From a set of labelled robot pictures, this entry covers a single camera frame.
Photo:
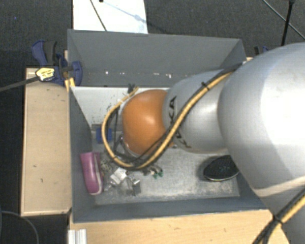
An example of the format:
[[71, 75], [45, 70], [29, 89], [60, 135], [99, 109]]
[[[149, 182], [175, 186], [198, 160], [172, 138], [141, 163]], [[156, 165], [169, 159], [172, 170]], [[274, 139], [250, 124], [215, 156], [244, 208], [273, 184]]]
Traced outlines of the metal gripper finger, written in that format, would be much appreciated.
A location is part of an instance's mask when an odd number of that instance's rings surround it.
[[120, 185], [126, 179], [127, 176], [127, 170], [119, 167], [110, 175], [110, 183], [112, 186], [116, 187]]
[[141, 193], [140, 179], [137, 179], [134, 175], [129, 175], [127, 177], [127, 185], [133, 196], [137, 196]]

